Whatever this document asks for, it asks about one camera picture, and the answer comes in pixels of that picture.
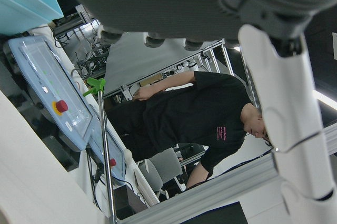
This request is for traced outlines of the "left white dexterous robot hand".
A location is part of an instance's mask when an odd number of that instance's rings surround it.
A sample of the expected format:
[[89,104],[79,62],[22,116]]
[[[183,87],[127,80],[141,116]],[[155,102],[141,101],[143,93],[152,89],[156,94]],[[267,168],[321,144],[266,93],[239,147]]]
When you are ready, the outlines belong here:
[[238,39],[275,146],[293,223],[336,223],[333,180],[304,30],[336,0],[78,0],[112,33]]

